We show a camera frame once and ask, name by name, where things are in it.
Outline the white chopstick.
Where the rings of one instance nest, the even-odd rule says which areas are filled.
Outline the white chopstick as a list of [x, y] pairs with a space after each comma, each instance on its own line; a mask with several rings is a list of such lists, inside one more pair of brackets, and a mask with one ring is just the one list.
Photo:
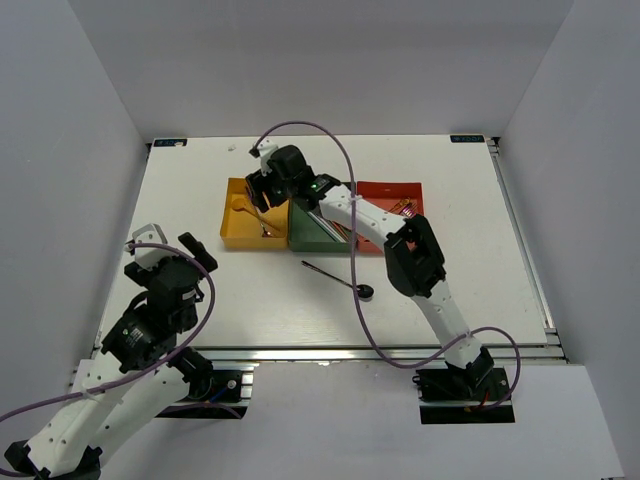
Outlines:
[[322, 218], [321, 216], [319, 216], [319, 215], [317, 215], [316, 213], [313, 213], [313, 212], [308, 212], [307, 216], [316, 225], [318, 225], [327, 235], [329, 235], [334, 241], [339, 242], [339, 243], [347, 243], [332, 228], [332, 225], [331, 225], [332, 222], [331, 221], [328, 221], [328, 220]]

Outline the iridescent rainbow spoon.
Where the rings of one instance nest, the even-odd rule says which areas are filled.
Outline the iridescent rainbow spoon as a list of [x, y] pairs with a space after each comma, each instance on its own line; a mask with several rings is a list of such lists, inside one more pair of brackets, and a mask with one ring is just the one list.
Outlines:
[[258, 220], [258, 223], [261, 227], [262, 230], [262, 237], [263, 238], [272, 238], [273, 237], [273, 233], [267, 228], [266, 223], [264, 222], [263, 218], [261, 217], [261, 214], [259, 213], [257, 207], [253, 204], [253, 197], [251, 196], [250, 191], [247, 191], [247, 199], [249, 202], [249, 205], [251, 206], [253, 212], [254, 212], [254, 216], [255, 218]]

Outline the orange chopstick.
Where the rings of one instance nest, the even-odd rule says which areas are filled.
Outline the orange chopstick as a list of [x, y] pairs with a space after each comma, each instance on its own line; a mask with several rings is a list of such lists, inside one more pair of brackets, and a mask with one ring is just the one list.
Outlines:
[[341, 225], [332, 222], [331, 223], [332, 228], [336, 231], [336, 233], [345, 241], [345, 242], [349, 242], [350, 241], [350, 233]]

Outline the orange plastic spoon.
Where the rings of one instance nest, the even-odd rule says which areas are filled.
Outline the orange plastic spoon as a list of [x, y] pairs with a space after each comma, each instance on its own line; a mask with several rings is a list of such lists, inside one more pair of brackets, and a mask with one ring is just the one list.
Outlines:
[[256, 215], [256, 209], [254, 205], [250, 202], [249, 199], [245, 197], [235, 198], [231, 203], [231, 208], [237, 212], [245, 211], [253, 216]]

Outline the gold fork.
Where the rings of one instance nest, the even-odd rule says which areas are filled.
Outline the gold fork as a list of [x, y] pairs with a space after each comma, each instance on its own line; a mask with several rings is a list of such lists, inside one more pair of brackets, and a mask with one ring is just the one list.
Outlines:
[[396, 213], [396, 212], [400, 212], [402, 211], [404, 208], [406, 208], [408, 205], [411, 204], [411, 198], [410, 197], [404, 197], [402, 199], [400, 199], [398, 202], [396, 202], [391, 209], [389, 210], [390, 213]]

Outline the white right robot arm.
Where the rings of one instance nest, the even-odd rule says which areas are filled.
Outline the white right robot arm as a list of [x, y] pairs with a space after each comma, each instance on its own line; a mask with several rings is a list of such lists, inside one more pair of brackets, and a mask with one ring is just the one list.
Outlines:
[[494, 361], [452, 298], [444, 254], [428, 220], [376, 206], [357, 193], [354, 179], [344, 183], [316, 174], [294, 145], [279, 147], [264, 140], [250, 154], [260, 161], [260, 169], [246, 177], [252, 203], [266, 212], [290, 200], [374, 244], [384, 254], [391, 285], [418, 306], [446, 349], [453, 390], [466, 399], [484, 391]]

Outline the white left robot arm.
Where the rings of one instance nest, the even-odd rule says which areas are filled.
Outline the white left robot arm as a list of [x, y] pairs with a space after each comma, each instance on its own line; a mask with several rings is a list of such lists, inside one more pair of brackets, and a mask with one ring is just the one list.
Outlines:
[[184, 398], [202, 401], [213, 386], [212, 363], [187, 342], [205, 325], [197, 314], [217, 261], [191, 233], [167, 245], [157, 225], [126, 244], [125, 275], [142, 287], [104, 337], [79, 390], [55, 398], [45, 426], [5, 452], [14, 478], [97, 479], [110, 457], [139, 429]]

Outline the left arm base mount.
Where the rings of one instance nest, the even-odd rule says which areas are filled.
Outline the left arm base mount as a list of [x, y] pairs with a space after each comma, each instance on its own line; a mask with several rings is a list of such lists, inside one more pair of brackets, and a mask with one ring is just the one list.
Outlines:
[[187, 348], [165, 363], [186, 386], [186, 395], [157, 418], [241, 420], [248, 409], [250, 371], [244, 366], [221, 366]]

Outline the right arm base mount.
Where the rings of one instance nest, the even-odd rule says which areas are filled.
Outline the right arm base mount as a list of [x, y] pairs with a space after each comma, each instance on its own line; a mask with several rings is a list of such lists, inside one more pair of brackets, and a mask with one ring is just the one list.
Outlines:
[[417, 370], [412, 377], [423, 425], [512, 424], [515, 413], [504, 368], [494, 368], [475, 390], [458, 384], [447, 369]]

